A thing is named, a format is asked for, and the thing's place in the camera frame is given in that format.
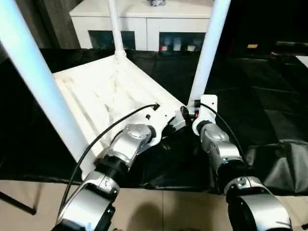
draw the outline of beige floor tile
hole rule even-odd
[[[49,231],[54,227],[65,185],[23,181],[0,181],[0,190],[38,212],[32,216],[6,202],[0,202],[1,230]]]
[[[124,231],[161,231],[163,225],[162,191],[121,189],[114,206],[112,227]]]
[[[294,226],[293,231],[304,231],[300,226]]]
[[[308,223],[307,196],[279,196],[277,198],[288,210],[294,226],[301,226]]]
[[[163,193],[164,231],[231,231],[224,196],[193,192]]]
[[[35,216],[0,201],[1,230],[49,231],[54,227],[64,184],[0,181],[0,191],[16,200],[33,206],[38,201]],[[162,191],[121,189],[114,206],[116,213],[112,228],[124,231],[162,230]]]

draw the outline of white cabinet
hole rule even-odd
[[[104,36],[104,31],[108,31],[108,35],[112,35],[112,27],[109,17],[72,17],[74,28],[80,43],[81,48],[93,48],[93,40],[99,38],[93,38],[91,40],[91,33],[101,31],[101,36]],[[146,19],[145,18],[124,18],[119,17],[119,24],[121,31],[133,32],[134,46],[136,50],[146,51]]]
[[[124,47],[158,51],[169,40],[183,39],[186,46],[197,43],[200,47],[213,0],[167,0],[160,7],[149,6],[147,0],[116,0],[116,4]],[[84,0],[70,15],[82,48],[113,45],[107,0]]]

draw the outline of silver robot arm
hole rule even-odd
[[[199,115],[206,115],[208,111],[200,107]],[[202,149],[209,156],[215,185],[226,195],[233,230],[292,230],[286,209],[258,178],[250,175],[237,147],[213,121],[215,116],[207,117],[209,120],[206,117],[195,120],[193,127],[200,135]]]
[[[158,144],[162,131],[175,116],[160,106],[148,124],[128,124],[95,161],[96,169],[68,199],[53,231],[107,231],[120,187],[137,155]]]

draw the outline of cabinet door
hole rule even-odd
[[[110,49],[113,46],[109,17],[72,17],[81,48]],[[119,17],[124,48],[147,50],[146,19]]]
[[[193,43],[193,41],[195,40],[198,41],[198,43],[200,43],[200,40],[202,40],[201,44],[196,44],[196,47],[200,47],[203,43],[208,23],[209,19],[148,18],[147,19],[148,51],[158,51],[159,48],[162,46],[162,43],[165,42],[162,41],[163,39],[166,39],[168,41],[171,40],[170,43],[175,43],[175,42],[181,43],[181,41],[178,42],[175,40],[184,40],[186,46],[189,45],[189,41]]]

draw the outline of black fabric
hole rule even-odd
[[[113,54],[42,50],[52,72]],[[128,58],[187,103],[199,54],[128,51]],[[0,178],[68,182],[75,161],[10,61],[0,65],[3,131]],[[207,94],[229,123],[253,173],[276,194],[308,194],[308,69],[295,57],[217,55]],[[80,173],[75,183],[80,182]],[[126,187],[207,191],[211,174],[198,137],[182,129],[138,156]]]

